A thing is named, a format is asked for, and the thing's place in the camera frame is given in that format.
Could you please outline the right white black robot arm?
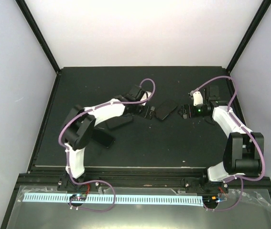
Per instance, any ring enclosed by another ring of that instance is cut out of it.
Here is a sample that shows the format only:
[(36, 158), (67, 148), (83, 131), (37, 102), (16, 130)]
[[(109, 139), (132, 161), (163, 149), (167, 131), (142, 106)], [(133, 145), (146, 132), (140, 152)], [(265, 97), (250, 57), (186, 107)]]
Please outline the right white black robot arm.
[(209, 167), (205, 177), (200, 179), (200, 188), (211, 192), (217, 182), (232, 181), (237, 178), (249, 180), (248, 174), (258, 174), (256, 180), (265, 175), (263, 157), (264, 136), (246, 127), (236, 116), (229, 103), (221, 100), (218, 86), (208, 86), (201, 93), (190, 93), (192, 104), (182, 105), (178, 114), (183, 118), (210, 117), (227, 137), (222, 162)]

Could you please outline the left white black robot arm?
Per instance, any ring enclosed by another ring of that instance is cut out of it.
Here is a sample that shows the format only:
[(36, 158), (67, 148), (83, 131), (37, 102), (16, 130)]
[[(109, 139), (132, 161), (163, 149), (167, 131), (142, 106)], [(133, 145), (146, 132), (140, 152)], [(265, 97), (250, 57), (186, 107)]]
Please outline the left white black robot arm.
[(140, 83), (125, 95), (119, 95), (92, 107), (75, 107), (71, 111), (69, 118), (63, 124), (58, 143), (65, 148), (65, 170), (70, 176), (68, 185), (73, 190), (81, 190), (85, 185), (85, 179), (82, 176), (85, 172), (84, 154), (95, 126), (126, 114), (142, 114), (144, 106), (154, 96), (155, 90), (154, 82), (152, 82), (151, 92), (144, 90)]

